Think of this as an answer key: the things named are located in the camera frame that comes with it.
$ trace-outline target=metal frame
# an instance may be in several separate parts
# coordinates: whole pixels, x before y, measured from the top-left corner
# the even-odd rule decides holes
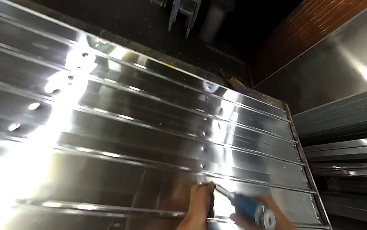
[[[303,147],[300,143],[300,139],[298,138],[297,130],[295,129],[295,126],[294,126],[293,118],[291,117],[290,108],[288,107],[287,104],[286,104],[286,112],[287,112],[287,118],[290,121],[291,133],[293,134],[294,140],[297,141],[296,146],[297,146],[298,154],[300,155],[300,160],[305,164],[303,168],[306,173],[308,182],[310,184],[311,189],[316,192],[316,194],[314,194],[314,199],[315,199],[315,202],[319,205],[318,211],[321,216],[321,221],[323,221],[325,227],[329,227],[329,229],[332,230],[333,228],[331,226],[331,222],[325,211],[324,203],[322,202],[321,197],[319,196],[319,191],[317,189],[317,186],[315,185],[313,174],[311,173],[310,166],[304,154]]]

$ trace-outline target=hand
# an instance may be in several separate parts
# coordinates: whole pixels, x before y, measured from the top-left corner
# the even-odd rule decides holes
[[[214,187],[213,182],[192,186],[189,210],[176,230],[206,230],[207,215],[213,208],[211,198]]]

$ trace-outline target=metal sheet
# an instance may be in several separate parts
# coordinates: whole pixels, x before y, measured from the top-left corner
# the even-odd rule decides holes
[[[367,225],[367,139],[306,147],[307,159],[318,184],[324,206],[335,215],[334,226],[343,227],[341,217],[352,226]]]
[[[305,147],[311,162],[362,159],[367,161],[367,138]]]
[[[255,89],[294,115],[367,91],[367,9]]]
[[[367,9],[255,89],[289,104],[303,146],[367,138]]]
[[[327,212],[367,221],[367,196],[326,193],[321,195]]]
[[[285,111],[17,7],[0,1],[0,226],[159,229],[213,180],[329,227]]]

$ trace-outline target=stacked metal sheet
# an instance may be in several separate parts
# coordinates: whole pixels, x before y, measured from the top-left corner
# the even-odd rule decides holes
[[[0,228],[173,229],[191,185],[212,180],[329,229],[289,119],[0,1]],[[222,195],[214,212],[211,227],[236,228]]]
[[[351,218],[349,222],[367,222],[367,138],[308,146],[304,150],[317,182],[322,184],[327,212],[337,216],[336,222],[340,217]]]

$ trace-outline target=wall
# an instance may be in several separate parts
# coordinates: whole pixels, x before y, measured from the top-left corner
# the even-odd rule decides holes
[[[303,1],[252,55],[250,75],[254,84],[262,82],[366,8],[367,0]]]

